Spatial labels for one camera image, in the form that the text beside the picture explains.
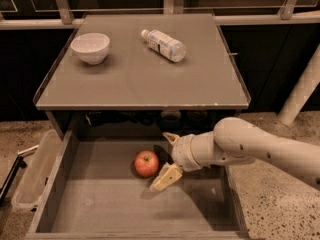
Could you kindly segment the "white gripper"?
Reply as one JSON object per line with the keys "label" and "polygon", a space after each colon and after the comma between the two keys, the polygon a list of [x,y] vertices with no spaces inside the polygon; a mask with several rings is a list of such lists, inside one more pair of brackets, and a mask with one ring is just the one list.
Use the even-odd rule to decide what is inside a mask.
{"label": "white gripper", "polygon": [[215,148],[213,132],[179,136],[164,132],[163,137],[172,146],[173,164],[165,163],[149,189],[160,192],[178,181],[185,172],[217,165],[219,151]]}

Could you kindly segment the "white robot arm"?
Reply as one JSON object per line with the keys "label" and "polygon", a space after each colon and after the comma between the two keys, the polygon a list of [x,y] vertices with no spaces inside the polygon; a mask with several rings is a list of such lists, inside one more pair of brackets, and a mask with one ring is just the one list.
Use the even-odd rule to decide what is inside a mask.
{"label": "white robot arm", "polygon": [[267,162],[320,190],[320,147],[270,134],[237,117],[220,120],[210,132],[179,136],[165,132],[171,164],[165,164],[150,186],[159,192],[185,172],[212,165],[227,166],[253,159]]}

